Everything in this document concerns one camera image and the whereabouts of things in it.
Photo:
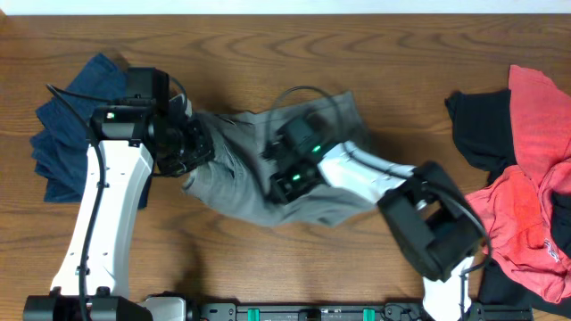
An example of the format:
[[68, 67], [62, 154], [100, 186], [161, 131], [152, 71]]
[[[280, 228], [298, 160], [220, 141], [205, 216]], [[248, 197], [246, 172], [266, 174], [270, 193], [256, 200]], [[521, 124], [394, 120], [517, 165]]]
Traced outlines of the red shorts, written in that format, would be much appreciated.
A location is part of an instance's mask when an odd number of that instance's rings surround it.
[[570, 295], [570, 258], [551, 235], [552, 193], [570, 192], [570, 97], [538, 70], [509, 69], [516, 164], [466, 199], [511, 280], [550, 303]]

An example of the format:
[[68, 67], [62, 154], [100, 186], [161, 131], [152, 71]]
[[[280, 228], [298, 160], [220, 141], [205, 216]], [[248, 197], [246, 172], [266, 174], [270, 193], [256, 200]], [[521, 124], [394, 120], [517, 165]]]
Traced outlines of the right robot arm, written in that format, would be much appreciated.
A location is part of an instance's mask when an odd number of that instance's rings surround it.
[[354, 142], [328, 141], [318, 134], [281, 135], [263, 152], [277, 173], [270, 194], [291, 202], [324, 183], [374, 203], [401, 253], [422, 276], [423, 309], [433, 320], [465, 320], [471, 301], [468, 275], [490, 237], [442, 167], [418, 167], [378, 158]]

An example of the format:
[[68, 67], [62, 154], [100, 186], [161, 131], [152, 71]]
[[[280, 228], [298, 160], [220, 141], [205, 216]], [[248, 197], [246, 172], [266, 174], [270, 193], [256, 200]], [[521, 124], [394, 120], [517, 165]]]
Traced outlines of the grey shorts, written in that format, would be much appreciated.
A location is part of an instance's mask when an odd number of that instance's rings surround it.
[[197, 112], [196, 118], [211, 132], [215, 156], [189, 173], [184, 192], [223, 215], [259, 226], [293, 222], [336, 226], [347, 218], [374, 210], [375, 204], [328, 185], [317, 185], [287, 204], [267, 198], [269, 177], [276, 171], [276, 163], [262, 158], [266, 123], [270, 121], [271, 129], [277, 130], [292, 117], [308, 111], [330, 126], [336, 123], [335, 108], [325, 98], [279, 108], [272, 116], [250, 111]]

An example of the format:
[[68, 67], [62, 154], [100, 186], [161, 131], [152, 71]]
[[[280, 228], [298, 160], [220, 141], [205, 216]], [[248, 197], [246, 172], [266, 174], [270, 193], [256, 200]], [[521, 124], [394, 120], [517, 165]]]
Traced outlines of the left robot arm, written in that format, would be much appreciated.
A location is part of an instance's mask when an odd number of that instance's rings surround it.
[[196, 305], [164, 292], [129, 300], [128, 260], [139, 201], [158, 167], [186, 174], [211, 157], [211, 139], [190, 103], [108, 105], [88, 125], [86, 184], [75, 229], [47, 295], [30, 295], [25, 320], [197, 320]]

